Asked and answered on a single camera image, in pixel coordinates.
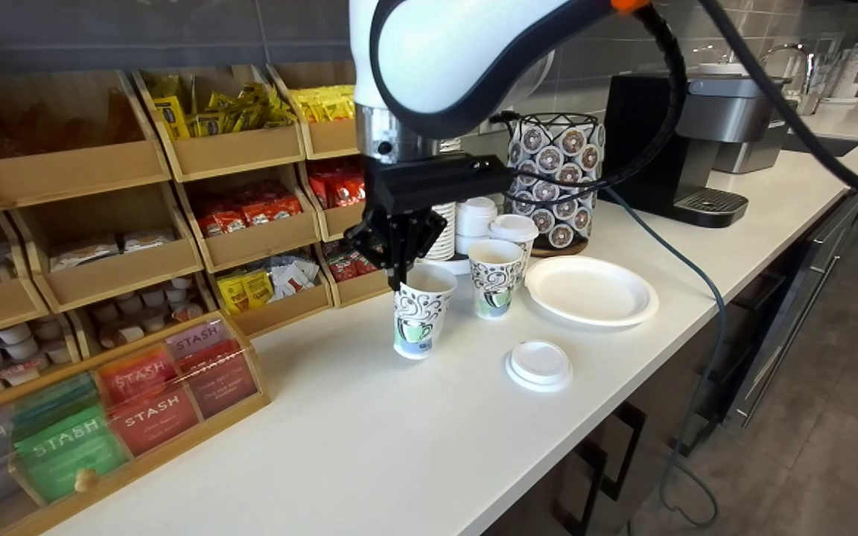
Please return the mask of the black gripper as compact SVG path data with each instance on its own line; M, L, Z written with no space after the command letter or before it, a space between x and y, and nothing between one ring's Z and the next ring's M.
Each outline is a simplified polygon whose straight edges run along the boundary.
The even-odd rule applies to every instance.
M394 269L401 249L407 281L446 230L434 205L502 193L511 174L495 154L455 151L401 163L370 162L364 178L365 208L343 239L376 269Z

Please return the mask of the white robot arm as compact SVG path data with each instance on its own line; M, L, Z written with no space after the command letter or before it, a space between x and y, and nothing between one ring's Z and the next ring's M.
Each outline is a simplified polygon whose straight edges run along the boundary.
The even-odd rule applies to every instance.
M680 41L650 0L349 0L365 208L344 239L391 288L446 230L434 205L507 193L516 178L495 154L434 145L495 117L540 60L607 14L636 17L666 62L665 121L610 175L619 185L669 144L689 95Z

